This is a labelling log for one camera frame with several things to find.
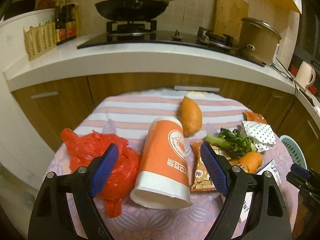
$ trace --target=pink floral tablecloth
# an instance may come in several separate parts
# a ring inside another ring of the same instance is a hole
[[[141,153],[144,139],[151,122],[161,116],[175,117],[183,96],[188,92],[172,90],[151,90],[130,95],[106,98],[81,125],[75,129],[78,135],[92,130],[100,133],[116,133],[128,139],[129,146]],[[213,134],[224,128],[237,128],[244,119],[243,111],[248,110],[241,103],[212,93],[190,95],[198,103],[203,113],[201,130],[193,137],[185,139],[188,159],[189,182],[193,184],[195,155],[190,142],[203,140],[207,133]],[[289,213],[291,228],[296,219],[298,190],[285,179],[292,160],[285,146],[276,137],[276,146],[263,152],[263,168],[275,160],[282,184],[280,190]],[[63,144],[57,151],[49,171],[57,175],[70,173],[69,156]],[[180,210],[155,210],[134,203],[129,197],[122,201],[122,214],[110,219],[106,216],[101,199],[95,198],[96,206],[115,240],[201,240],[207,235],[222,207],[220,193],[192,192],[193,206]],[[76,231],[86,237],[75,203],[68,194],[69,208]],[[243,223],[238,223],[233,237],[242,233]]]

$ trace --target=tiled wall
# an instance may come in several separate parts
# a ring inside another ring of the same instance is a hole
[[[106,19],[94,4],[103,0],[72,0],[79,3],[81,35],[105,32]],[[261,19],[273,26],[282,36],[278,58],[288,67],[297,40],[299,14],[274,6],[270,0],[245,0],[249,3],[249,17]],[[210,27],[215,0],[176,0],[157,20],[182,31],[199,26]]]

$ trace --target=metal screw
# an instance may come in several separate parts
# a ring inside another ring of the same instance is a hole
[[[87,168],[86,167],[80,167],[79,169],[78,169],[78,172],[79,173],[85,173],[87,171]]]
[[[267,176],[268,178],[271,178],[272,177],[272,174],[270,171],[265,171],[264,172],[264,175]]]
[[[232,167],[232,170],[233,170],[234,172],[240,172],[240,171],[241,171],[241,168],[240,168],[239,166],[233,166],[233,167]]]
[[[54,172],[52,172],[52,171],[50,171],[50,172],[47,174],[47,178],[48,178],[48,179],[51,179],[53,176],[54,176]]]

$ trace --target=red plastic bag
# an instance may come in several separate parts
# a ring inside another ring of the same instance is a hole
[[[128,140],[96,131],[80,137],[68,128],[62,131],[61,139],[67,146],[72,172],[81,166],[87,167],[93,158],[102,156],[110,143],[118,146],[119,159],[99,196],[104,200],[108,217],[121,215],[121,200],[134,188],[140,162],[138,154],[128,147]]]

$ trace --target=wok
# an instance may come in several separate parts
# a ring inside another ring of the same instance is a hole
[[[95,4],[97,11],[111,21],[149,21],[162,14],[173,0],[106,0]]]

